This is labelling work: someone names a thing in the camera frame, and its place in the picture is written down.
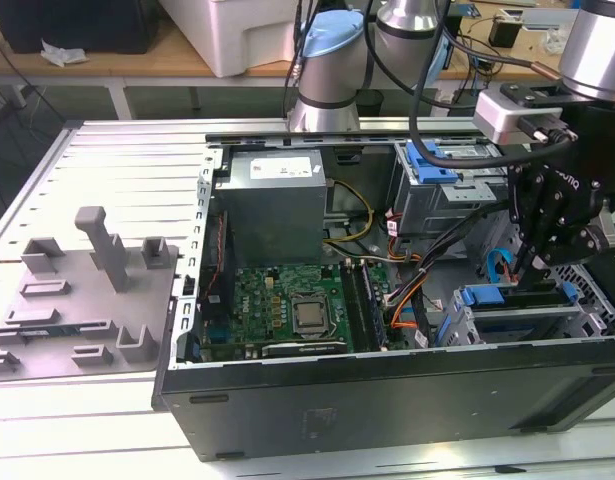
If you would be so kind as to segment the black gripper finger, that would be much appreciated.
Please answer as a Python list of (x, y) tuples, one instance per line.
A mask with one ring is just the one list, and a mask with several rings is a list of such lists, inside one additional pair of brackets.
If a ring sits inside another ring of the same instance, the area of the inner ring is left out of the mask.
[(562, 206), (562, 191), (552, 173), (546, 167), (514, 167), (509, 171), (509, 217), (518, 226), (521, 242), (513, 273), (518, 287), (525, 290), (543, 279), (547, 269), (543, 251)]
[(538, 216), (532, 236), (532, 267), (537, 270), (584, 262), (603, 249), (603, 230), (577, 218), (564, 204), (552, 203)]

